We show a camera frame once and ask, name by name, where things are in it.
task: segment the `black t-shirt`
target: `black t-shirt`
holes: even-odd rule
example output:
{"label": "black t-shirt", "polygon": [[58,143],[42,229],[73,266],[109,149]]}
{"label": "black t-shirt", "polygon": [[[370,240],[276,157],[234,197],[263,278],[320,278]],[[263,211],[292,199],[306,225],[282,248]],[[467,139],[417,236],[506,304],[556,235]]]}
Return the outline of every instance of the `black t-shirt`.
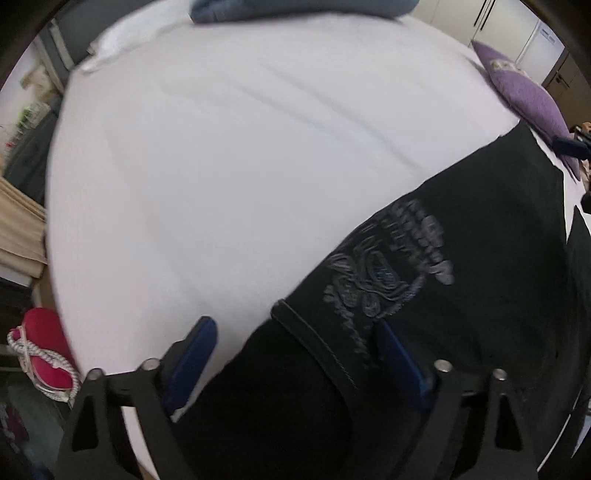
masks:
{"label": "black t-shirt", "polygon": [[424,418],[374,346],[384,320],[431,362],[503,368],[541,461],[589,363],[591,239],[526,124],[355,229],[175,426],[202,479],[382,479]]}

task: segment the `white pillow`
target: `white pillow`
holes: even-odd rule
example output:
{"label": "white pillow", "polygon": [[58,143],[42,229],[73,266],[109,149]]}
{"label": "white pillow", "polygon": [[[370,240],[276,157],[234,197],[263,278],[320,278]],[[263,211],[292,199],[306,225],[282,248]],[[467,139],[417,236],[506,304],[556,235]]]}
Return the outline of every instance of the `white pillow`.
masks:
{"label": "white pillow", "polygon": [[80,65],[85,73],[95,72],[122,53],[133,50],[162,33],[182,24],[190,24],[194,0],[157,0],[136,10],[101,33],[90,44],[92,57]]}

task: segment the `red object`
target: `red object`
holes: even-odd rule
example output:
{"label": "red object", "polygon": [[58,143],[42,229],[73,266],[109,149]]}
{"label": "red object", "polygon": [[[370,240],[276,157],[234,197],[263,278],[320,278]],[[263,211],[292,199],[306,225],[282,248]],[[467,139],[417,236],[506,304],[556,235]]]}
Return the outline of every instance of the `red object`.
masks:
{"label": "red object", "polygon": [[[29,310],[25,314],[22,326],[27,334],[27,340],[32,341],[39,348],[59,353],[76,368],[74,356],[61,329],[57,313],[49,309]],[[13,330],[12,335],[15,340],[21,337],[18,330]],[[31,364],[37,377],[49,387],[59,390],[72,388],[72,378],[65,370],[53,368],[51,364],[37,356],[31,357]]]}

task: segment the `black plastic bracket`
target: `black plastic bracket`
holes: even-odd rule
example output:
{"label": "black plastic bracket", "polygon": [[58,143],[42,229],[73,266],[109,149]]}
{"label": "black plastic bracket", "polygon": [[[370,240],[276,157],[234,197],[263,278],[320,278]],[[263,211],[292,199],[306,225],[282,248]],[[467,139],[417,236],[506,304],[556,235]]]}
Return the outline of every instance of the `black plastic bracket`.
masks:
{"label": "black plastic bracket", "polygon": [[[486,421],[476,462],[457,480],[537,480],[535,457],[510,380],[491,375]],[[474,375],[438,371],[437,400],[416,447],[397,478],[433,480],[444,458],[462,402],[482,384]]]}
{"label": "black plastic bracket", "polygon": [[64,431],[57,480],[141,479],[121,407],[135,407],[161,480],[196,480],[160,401],[160,369],[87,377]]}

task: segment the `door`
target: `door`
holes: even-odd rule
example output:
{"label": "door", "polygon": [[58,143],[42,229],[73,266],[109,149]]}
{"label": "door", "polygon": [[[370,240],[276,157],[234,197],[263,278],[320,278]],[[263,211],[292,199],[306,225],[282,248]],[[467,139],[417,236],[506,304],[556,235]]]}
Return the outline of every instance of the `door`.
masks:
{"label": "door", "polygon": [[591,86],[569,55],[548,85],[566,125],[571,128],[591,122]]}
{"label": "door", "polygon": [[493,1],[440,0],[431,25],[451,35],[464,45],[469,45],[476,32],[476,27],[481,23],[484,14],[489,11]]}
{"label": "door", "polygon": [[517,61],[537,24],[538,17],[520,0],[492,0],[474,39]]}

